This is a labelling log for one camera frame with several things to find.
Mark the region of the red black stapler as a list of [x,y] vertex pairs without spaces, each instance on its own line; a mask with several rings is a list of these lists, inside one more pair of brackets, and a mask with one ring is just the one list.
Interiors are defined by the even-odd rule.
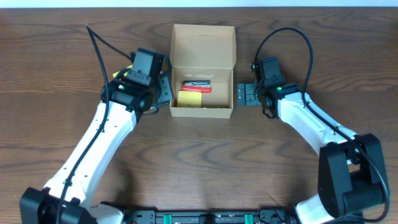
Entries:
[[181,85],[181,90],[192,91],[200,93],[211,93],[212,88],[209,80],[190,80],[183,81]]

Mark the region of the yellow sticky note pad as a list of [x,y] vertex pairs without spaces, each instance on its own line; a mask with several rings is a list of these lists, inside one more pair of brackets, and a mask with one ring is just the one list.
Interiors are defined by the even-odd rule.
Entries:
[[178,92],[177,107],[181,108],[201,108],[202,93],[193,91]]

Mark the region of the brown cardboard box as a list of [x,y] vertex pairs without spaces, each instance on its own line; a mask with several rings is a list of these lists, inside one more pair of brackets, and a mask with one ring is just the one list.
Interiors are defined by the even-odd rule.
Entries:
[[[236,63],[235,27],[175,24],[170,61],[174,98],[169,108],[173,117],[231,117]],[[201,94],[199,105],[188,100],[187,106],[181,106],[179,94],[183,91],[184,81],[209,81],[211,92]]]

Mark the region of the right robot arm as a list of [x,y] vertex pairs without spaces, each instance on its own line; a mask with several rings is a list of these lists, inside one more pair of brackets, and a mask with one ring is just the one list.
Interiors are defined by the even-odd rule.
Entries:
[[269,119],[293,127],[319,156],[317,194],[298,203],[294,223],[359,221],[361,212],[387,204],[388,183],[381,143],[358,135],[322,111],[296,84],[287,84],[276,57],[255,59],[254,83],[238,85],[238,102],[262,106]]

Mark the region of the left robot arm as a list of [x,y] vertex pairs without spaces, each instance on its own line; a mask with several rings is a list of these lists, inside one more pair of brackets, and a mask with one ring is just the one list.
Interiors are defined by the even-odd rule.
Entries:
[[125,223],[126,209],[93,205],[101,177],[124,138],[144,114],[158,112],[173,94],[168,56],[139,48],[132,64],[113,75],[101,91],[101,101],[85,134],[62,168],[37,190],[22,195],[23,223]]

